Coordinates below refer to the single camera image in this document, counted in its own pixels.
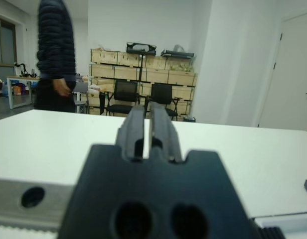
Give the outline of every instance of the white wall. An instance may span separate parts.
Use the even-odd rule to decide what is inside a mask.
[[[89,0],[89,47],[125,51],[130,41],[156,45],[157,55],[175,44],[188,50],[192,14],[189,0]]]
[[[213,0],[193,115],[254,126],[277,27],[275,0]]]
[[[14,5],[0,0],[0,18],[16,25],[16,48],[18,63],[25,63],[27,71],[37,69],[38,22],[37,16],[29,15]],[[87,39],[87,20],[73,19],[76,71],[88,75],[89,47]]]
[[[0,18],[15,24],[17,61],[28,62],[30,55],[28,53],[29,37],[26,34],[26,29],[30,29],[30,26],[28,26],[30,16],[14,5],[0,0]]]
[[[280,0],[279,11],[282,19],[307,13],[307,0]]]
[[[73,19],[76,72],[82,76],[88,75],[90,50],[88,47],[88,22],[87,20]]]
[[[307,13],[307,0],[278,0],[278,10],[277,10],[277,22],[276,29],[274,33],[275,43],[272,46],[271,56],[270,56],[270,68],[267,69],[267,77],[262,85],[260,97],[258,100],[258,105],[256,108],[257,113],[255,114],[253,125],[257,125],[260,122],[261,115],[265,106],[265,100],[268,96],[270,89],[270,83],[272,80],[273,68],[272,64],[275,62],[279,49],[279,38],[281,35],[281,25],[284,20],[290,19],[295,16]]]
[[[196,0],[192,3],[194,4],[194,8],[189,52],[195,54],[193,65],[195,71],[199,72],[208,32],[212,0]]]

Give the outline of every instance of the person's hand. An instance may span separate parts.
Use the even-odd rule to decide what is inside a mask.
[[[53,79],[54,90],[61,96],[68,97],[70,96],[70,89],[66,85],[64,78],[62,79]]]

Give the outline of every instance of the white door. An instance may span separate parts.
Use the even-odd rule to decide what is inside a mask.
[[[307,131],[307,14],[285,21],[260,127]]]

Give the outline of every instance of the desk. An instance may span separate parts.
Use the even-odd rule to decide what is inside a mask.
[[[123,121],[37,110],[0,120],[0,178],[76,184],[90,146],[114,144]],[[248,216],[307,212],[307,132],[172,123],[182,155],[193,149],[219,153]],[[11,125],[19,126],[7,130]],[[148,148],[146,140],[144,156]]]
[[[24,83],[28,85],[28,92],[29,92],[29,98],[30,102],[25,102],[21,104],[15,105],[13,102],[13,94],[12,94],[12,86],[11,86],[11,81],[19,81],[20,83]],[[7,76],[7,91],[8,91],[8,102],[9,102],[9,108],[14,109],[16,107],[21,107],[25,105],[30,105],[32,104],[32,89],[31,89],[31,83],[32,82],[37,82],[39,81],[39,78],[30,78],[30,77],[19,77],[19,76]]]

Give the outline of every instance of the black puffer jacket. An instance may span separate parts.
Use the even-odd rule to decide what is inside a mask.
[[[62,0],[42,0],[38,15],[37,66],[45,78],[76,74],[73,27]]]

